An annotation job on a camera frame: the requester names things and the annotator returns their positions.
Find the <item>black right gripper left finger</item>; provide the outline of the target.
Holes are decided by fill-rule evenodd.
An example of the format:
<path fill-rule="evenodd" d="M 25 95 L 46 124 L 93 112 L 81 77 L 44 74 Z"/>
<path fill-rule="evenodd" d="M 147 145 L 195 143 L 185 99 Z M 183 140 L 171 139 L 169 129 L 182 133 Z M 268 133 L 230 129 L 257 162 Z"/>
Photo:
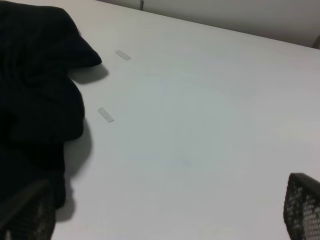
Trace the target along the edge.
<path fill-rule="evenodd" d="M 56 226 L 51 185 L 38 180 L 0 204 L 2 240 L 50 240 Z"/>

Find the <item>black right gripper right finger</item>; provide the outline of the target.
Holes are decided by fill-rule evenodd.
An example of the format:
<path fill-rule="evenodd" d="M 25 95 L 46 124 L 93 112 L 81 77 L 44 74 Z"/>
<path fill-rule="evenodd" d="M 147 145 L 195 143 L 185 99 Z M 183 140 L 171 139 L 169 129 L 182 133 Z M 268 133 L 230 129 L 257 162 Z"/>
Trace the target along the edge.
<path fill-rule="evenodd" d="M 288 178 L 283 220 L 291 240 L 320 238 L 320 182 L 304 173 Z"/>

